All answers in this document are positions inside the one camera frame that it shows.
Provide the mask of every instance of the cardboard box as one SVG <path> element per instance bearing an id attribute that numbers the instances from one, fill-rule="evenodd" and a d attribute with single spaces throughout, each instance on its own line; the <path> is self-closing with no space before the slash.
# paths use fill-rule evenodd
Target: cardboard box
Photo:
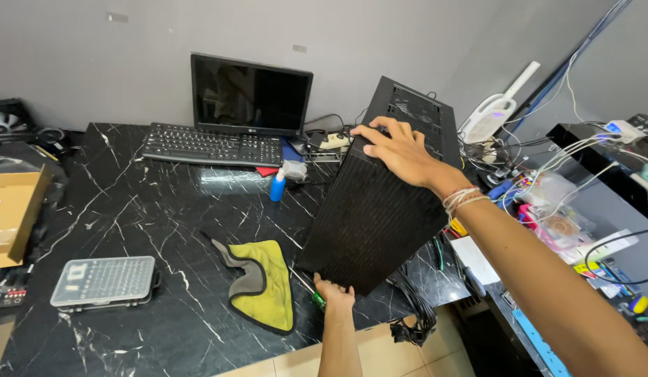
<path id="1" fill-rule="evenodd" d="M 51 180 L 45 166 L 35 173 L 0 174 L 0 268 L 22 264 Z"/>

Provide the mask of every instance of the white vacuum cleaner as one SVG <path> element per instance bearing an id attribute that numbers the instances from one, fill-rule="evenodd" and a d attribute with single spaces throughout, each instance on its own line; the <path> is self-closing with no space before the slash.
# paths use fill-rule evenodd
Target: white vacuum cleaner
<path id="1" fill-rule="evenodd" d="M 470 114 L 459 128 L 459 132 L 464 133 L 463 141 L 465 143 L 487 141 L 507 121 L 507 118 L 517 108 L 517 103 L 512 97 L 533 76 L 538 67 L 540 67 L 540 63 L 531 62 L 505 93 L 494 94 L 485 99 Z"/>

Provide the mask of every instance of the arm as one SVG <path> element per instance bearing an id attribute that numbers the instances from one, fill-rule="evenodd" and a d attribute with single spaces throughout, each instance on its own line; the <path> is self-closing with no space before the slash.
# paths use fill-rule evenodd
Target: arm
<path id="1" fill-rule="evenodd" d="M 317 291 L 326 300 L 324 341 L 319 361 L 319 377 L 362 377 L 362 361 L 352 319 L 354 288 L 345 288 L 322 280 L 314 274 Z"/>
<path id="2" fill-rule="evenodd" d="M 427 187 L 441 200 L 470 186 L 458 169 L 429 156 L 424 135 L 409 124 L 385 117 L 370 123 L 378 125 L 392 138 L 365 126 L 352 133 L 373 142 L 364 152 L 405 182 Z M 455 216 L 573 375 L 648 376 L 648 349 L 629 323 L 528 229 L 490 201 L 460 207 Z"/>

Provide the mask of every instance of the hand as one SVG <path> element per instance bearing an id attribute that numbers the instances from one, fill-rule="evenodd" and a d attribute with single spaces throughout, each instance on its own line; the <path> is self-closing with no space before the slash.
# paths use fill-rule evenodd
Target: hand
<path id="1" fill-rule="evenodd" d="M 392 138 L 374 130 L 378 125 L 386 127 Z M 369 126 L 360 125 L 351 134 L 361 135 L 375 144 L 363 147 L 363 151 L 370 157 L 382 160 L 389 170 L 406 183 L 431 189 L 441 200 L 458 188 L 470 186 L 459 169 L 429 155 L 424 147 L 424 134 L 412 131 L 410 124 L 377 117 Z"/>
<path id="2" fill-rule="evenodd" d="M 317 291 L 324 298 L 327 306 L 333 304 L 342 304 L 349 306 L 351 309 L 354 304 L 354 287 L 349 287 L 349 292 L 345 293 L 346 289 L 337 284 L 333 284 L 328 280 L 322 280 L 318 272 L 314 273 L 314 285 L 317 286 Z"/>

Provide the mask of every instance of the computer case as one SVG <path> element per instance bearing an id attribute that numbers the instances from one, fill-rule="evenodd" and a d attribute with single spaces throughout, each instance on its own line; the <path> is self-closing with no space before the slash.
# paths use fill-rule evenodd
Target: computer case
<path id="1" fill-rule="evenodd" d="M 439 101 L 382 77 L 363 124 L 396 118 L 426 136 L 433 157 L 460 167 L 454 111 Z M 447 223 L 441 201 L 427 188 L 404 183 L 353 141 L 319 209 L 298 265 L 367 295 Z"/>

